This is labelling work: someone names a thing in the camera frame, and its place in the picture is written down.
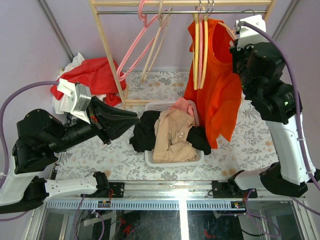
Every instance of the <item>clothes hanger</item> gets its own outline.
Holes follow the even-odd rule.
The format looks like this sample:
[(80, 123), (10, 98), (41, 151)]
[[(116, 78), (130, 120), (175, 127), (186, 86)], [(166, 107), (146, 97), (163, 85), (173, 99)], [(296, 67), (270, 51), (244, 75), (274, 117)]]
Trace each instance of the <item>clothes hanger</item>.
[[(156, 32), (156, 35), (155, 35), (155, 38), (154, 38), (154, 41), (153, 41), (149, 56), (148, 56), (148, 58), (146, 60), (146, 63), (144, 65), (144, 68), (143, 68), (143, 71), (142, 71), (142, 74), (141, 74), (141, 82), (142, 83), (144, 83), (146, 81), (146, 79), (147, 79), (147, 77), (148, 77), (148, 75), (149, 75), (149, 73), (150, 73), (150, 71), (151, 71), (151, 69), (152, 69), (152, 67), (153, 67), (153, 65), (154, 65), (154, 63), (156, 61), (156, 58), (157, 58), (157, 56), (158, 56), (158, 54), (160, 52), (160, 48), (162, 46), (162, 43), (163, 43), (163, 41), (165, 39), (165, 36), (166, 36), (166, 33), (167, 33), (167, 29), (168, 29), (168, 25), (169, 25), (171, 14), (166, 14), (166, 16), (163, 17), (163, 15), (161, 14), (163, 3), (164, 3), (164, 0), (161, 0), (160, 3), (159, 3), (159, 10), (158, 10), (158, 15), (157, 15), (158, 16), (158, 20), (159, 20), (159, 27), (158, 27), (158, 30)], [(151, 57), (152, 57), (152, 55), (154, 53), (154, 50), (155, 50), (155, 47), (156, 47), (156, 43), (158, 41), (158, 37), (159, 37), (159, 35), (160, 35), (160, 33), (161, 33), (161, 31), (162, 31), (162, 29), (164, 27), (165, 27), (165, 29), (164, 29), (164, 32), (163, 32), (162, 39), (161, 39), (160, 44), (159, 44), (159, 46), (157, 48), (157, 51), (155, 52), (153, 60), (152, 60), (150, 66), (148, 68), (149, 62), (151, 60)]]
[(200, 89), (204, 87), (206, 73), (207, 73), (208, 50), (209, 50), (209, 29), (208, 29), (209, 4), (210, 4), (210, 0), (208, 0), (208, 9), (206, 11), (206, 14), (204, 15), (204, 56), (203, 56), (203, 69), (202, 69), (201, 82), (200, 82), (200, 85), (198, 85), (198, 88)]
[(127, 53), (125, 54), (124, 58), (122, 59), (121, 63), (119, 64), (119, 67), (116, 71), (116, 77), (118, 78), (119, 81), (123, 81), (131, 72), (132, 70), (137, 66), (137, 64), (141, 61), (141, 59), (146, 55), (147, 51), (151, 48), (152, 44), (155, 41), (155, 37), (149, 42), (149, 44), (145, 47), (143, 52), (140, 54), (140, 56), (135, 60), (135, 62), (132, 64), (132, 66), (128, 69), (126, 73), (121, 75), (122, 69), (124, 68), (126, 62), (128, 61), (128, 58), (130, 57), (131, 53), (137, 46), (138, 42), (142, 38), (142, 36), (146, 33), (148, 28), (155, 23), (155, 21), (158, 19), (158, 15), (155, 15), (151, 21), (148, 23), (148, 17), (147, 14), (143, 15), (142, 10), (145, 2), (148, 0), (141, 0), (139, 3), (139, 8), (138, 8), (138, 17), (141, 21), (143, 21), (143, 28), (138, 34), (138, 36), (135, 38), (133, 43), (131, 44), (130, 48), (128, 49)]
[(233, 40), (237, 39), (235, 33), (226, 24), (224, 24), (222, 22), (218, 22), (218, 24), (220, 24), (221, 26), (223, 26), (223, 27), (225, 27), (227, 29), (227, 31), (230, 33), (230, 35), (233, 38)]
[(202, 57), (204, 53), (204, 49), (203, 49), (204, 33), (203, 33), (203, 25), (202, 25), (204, 16), (200, 13), (202, 10), (202, 4), (201, 4), (201, 0), (199, 1), (200, 1), (200, 7), (198, 8), (199, 9), (199, 63), (198, 63), (198, 79), (197, 79), (196, 89), (199, 89), (201, 84), (202, 70), (203, 70)]
[(194, 51), (193, 51), (193, 90), (197, 90), (198, 86), (198, 67), (199, 67), (199, 18), (198, 14), (193, 14), (195, 23), (195, 40), (194, 40)]

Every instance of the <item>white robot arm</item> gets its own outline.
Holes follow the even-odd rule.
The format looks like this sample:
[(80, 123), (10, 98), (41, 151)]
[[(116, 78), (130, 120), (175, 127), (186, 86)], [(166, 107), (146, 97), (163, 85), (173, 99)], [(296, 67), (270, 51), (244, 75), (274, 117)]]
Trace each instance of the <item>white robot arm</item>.
[[(240, 36), (230, 52), (233, 72), (240, 76), (245, 99), (251, 100), (265, 120), (279, 162), (262, 169), (239, 171), (224, 186), (213, 181), (212, 189), (240, 197), (243, 191), (266, 188), (273, 194), (300, 197), (308, 190), (306, 183), (310, 182), (310, 175), (317, 181), (320, 179), (319, 170), (311, 162), (303, 129), (303, 138), (298, 136), (296, 104), (302, 109), (301, 102), (295, 101), (293, 86), (280, 80), (286, 65), (281, 53), (255, 30), (242, 24), (240, 27), (240, 22), (247, 22), (263, 32), (266, 32), (266, 23), (261, 15), (237, 21), (236, 30)], [(302, 113), (299, 114), (302, 126)], [(300, 141), (303, 141), (311, 171), (304, 162)]]
[(18, 140), (0, 188), (0, 214), (29, 211), (52, 198), (109, 195), (109, 183), (103, 172), (72, 180), (50, 180), (37, 175), (58, 160), (55, 153), (94, 136), (110, 144), (140, 120), (135, 112), (108, 106), (91, 97), (87, 86), (61, 79), (58, 90), (68, 96), (69, 111), (78, 118), (75, 123), (63, 125), (47, 111), (35, 109), (17, 123)]

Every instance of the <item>pink garment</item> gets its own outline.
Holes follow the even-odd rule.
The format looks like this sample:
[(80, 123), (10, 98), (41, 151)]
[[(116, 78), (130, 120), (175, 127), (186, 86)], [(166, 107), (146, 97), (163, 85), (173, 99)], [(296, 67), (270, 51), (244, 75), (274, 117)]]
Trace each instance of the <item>pink garment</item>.
[(182, 96), (179, 97), (179, 99), (175, 102), (175, 104), (172, 107), (170, 107), (170, 109), (178, 109), (186, 114), (189, 114), (192, 117), (195, 116), (193, 106), (188, 102), (188, 100), (185, 100)]

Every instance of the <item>glass panel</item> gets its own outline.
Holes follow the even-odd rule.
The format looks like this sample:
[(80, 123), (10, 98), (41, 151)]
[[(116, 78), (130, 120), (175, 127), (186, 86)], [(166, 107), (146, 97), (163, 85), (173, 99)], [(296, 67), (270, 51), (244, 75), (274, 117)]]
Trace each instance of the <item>glass panel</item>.
[[(102, 239), (181, 239), (180, 214), (177, 210), (117, 210), (113, 212), (101, 212), (103, 218), (105, 218), (105, 215), (110, 215), (109, 219), (104, 220)], [(88, 225), (92, 219), (96, 219), (94, 214), (88, 214), (88, 212), (83, 214), (78, 231), (79, 240), (99, 239), (102, 233), (102, 223), (99, 221)]]
[[(281, 232), (272, 240), (302, 240), (301, 229), (290, 201), (251, 201), (252, 214), (263, 216), (276, 224)], [(248, 216), (223, 215), (229, 211), (212, 210), (97, 210), (104, 222), (92, 210), (80, 210), (74, 226), (75, 210), (48, 209), (39, 240), (180, 240), (188, 233), (190, 240), (257, 240), (268, 239)], [(276, 235), (272, 224), (255, 217), (260, 228)]]

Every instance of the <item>laundry basket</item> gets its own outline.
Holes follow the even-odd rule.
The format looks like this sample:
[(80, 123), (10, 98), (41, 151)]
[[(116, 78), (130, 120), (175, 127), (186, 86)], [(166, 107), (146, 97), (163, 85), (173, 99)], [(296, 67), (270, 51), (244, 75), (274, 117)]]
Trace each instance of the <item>laundry basket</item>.
[[(164, 101), (152, 101), (145, 105), (145, 111), (164, 111), (172, 107), (176, 101), (164, 100)], [(196, 104), (193, 101), (188, 100), (188, 102), (193, 106), (194, 112), (194, 123), (195, 126), (199, 126), (199, 118), (197, 113)], [(144, 151), (145, 162), (151, 167), (182, 167), (182, 166), (193, 166), (198, 164), (203, 164), (205, 160), (205, 153), (204, 151), (195, 150), (197, 154), (197, 160), (195, 161), (186, 161), (186, 162), (168, 162), (168, 163), (155, 163), (153, 159), (154, 152), (153, 151)]]

